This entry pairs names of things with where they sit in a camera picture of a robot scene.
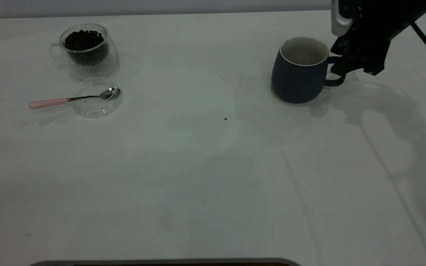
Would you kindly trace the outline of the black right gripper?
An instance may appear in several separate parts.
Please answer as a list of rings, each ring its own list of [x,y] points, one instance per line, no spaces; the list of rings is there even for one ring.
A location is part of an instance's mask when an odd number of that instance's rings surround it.
[[[353,25],[334,42],[331,52],[340,57],[331,68],[337,75],[361,69],[358,47],[369,42],[362,59],[365,73],[376,76],[385,69],[390,41],[409,26],[411,3],[407,0],[349,0]]]

